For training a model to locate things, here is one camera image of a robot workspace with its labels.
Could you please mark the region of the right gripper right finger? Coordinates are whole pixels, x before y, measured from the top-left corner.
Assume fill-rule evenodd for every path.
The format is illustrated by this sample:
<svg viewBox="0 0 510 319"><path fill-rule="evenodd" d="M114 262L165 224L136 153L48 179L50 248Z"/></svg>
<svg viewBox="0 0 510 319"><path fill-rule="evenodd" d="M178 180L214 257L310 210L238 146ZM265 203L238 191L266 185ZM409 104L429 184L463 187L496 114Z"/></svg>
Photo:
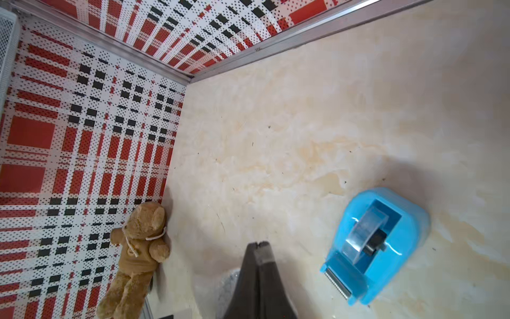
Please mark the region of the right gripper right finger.
<svg viewBox="0 0 510 319"><path fill-rule="evenodd" d="M258 276L260 318L297 318L267 241L258 244Z"/></svg>

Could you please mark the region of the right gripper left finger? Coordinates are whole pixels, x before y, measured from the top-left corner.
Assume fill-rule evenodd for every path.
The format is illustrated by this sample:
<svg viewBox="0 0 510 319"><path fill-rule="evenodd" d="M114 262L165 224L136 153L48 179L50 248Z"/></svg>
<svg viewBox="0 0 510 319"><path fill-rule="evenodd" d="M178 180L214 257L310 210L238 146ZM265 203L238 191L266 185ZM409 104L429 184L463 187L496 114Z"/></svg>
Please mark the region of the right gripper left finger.
<svg viewBox="0 0 510 319"><path fill-rule="evenodd" d="M235 291L223 318L259 318L257 248L258 243L246 247Z"/></svg>

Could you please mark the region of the blue tape dispenser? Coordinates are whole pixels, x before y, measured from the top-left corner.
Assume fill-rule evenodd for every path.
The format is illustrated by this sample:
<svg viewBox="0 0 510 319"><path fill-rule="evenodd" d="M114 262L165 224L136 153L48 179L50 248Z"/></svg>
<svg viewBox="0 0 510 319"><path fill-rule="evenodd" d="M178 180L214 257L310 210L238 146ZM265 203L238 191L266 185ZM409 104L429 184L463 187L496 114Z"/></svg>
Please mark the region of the blue tape dispenser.
<svg viewBox="0 0 510 319"><path fill-rule="evenodd" d="M386 187L346 207L321 272L348 305L370 304L430 233L430 215Z"/></svg>

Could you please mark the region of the clear bubble wrap sheet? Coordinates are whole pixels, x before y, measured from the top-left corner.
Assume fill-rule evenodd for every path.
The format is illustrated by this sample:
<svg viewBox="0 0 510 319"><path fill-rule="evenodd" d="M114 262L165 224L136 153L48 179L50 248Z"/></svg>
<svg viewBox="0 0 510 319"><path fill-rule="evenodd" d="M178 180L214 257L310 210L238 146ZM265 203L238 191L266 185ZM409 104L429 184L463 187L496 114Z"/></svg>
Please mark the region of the clear bubble wrap sheet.
<svg viewBox="0 0 510 319"><path fill-rule="evenodd" d="M232 297L235 293L236 284L240 275L240 268L234 268L227 271L220 278L217 288L216 298L216 318L224 318L225 313L230 306Z"/></svg>

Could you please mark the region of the brown teddy bear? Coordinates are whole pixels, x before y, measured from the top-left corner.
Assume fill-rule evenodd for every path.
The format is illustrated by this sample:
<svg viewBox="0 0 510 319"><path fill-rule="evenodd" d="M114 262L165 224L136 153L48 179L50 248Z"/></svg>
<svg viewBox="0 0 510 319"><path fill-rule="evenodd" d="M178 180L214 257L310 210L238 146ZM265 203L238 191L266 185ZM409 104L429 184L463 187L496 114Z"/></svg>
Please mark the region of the brown teddy bear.
<svg viewBox="0 0 510 319"><path fill-rule="evenodd" d="M165 242L167 216L158 202L139 204L110 242L122 251L110 288L99 302L98 318L139 318L154 272L170 256Z"/></svg>

